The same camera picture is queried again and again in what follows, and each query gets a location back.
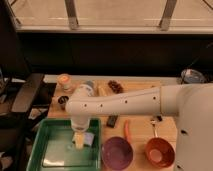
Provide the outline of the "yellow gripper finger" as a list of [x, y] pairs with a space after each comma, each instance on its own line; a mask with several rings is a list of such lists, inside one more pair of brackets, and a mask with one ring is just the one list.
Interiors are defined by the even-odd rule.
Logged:
[[74, 134], [75, 145], [77, 149], [82, 149], [84, 147], [85, 135], [82, 132], [76, 132]]

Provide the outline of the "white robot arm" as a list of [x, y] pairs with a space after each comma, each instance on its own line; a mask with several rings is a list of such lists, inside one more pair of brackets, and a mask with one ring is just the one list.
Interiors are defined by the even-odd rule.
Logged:
[[213, 84], [154, 87], [105, 97], [79, 88], [66, 104], [72, 116], [159, 115], [176, 119], [174, 171], [213, 171]]

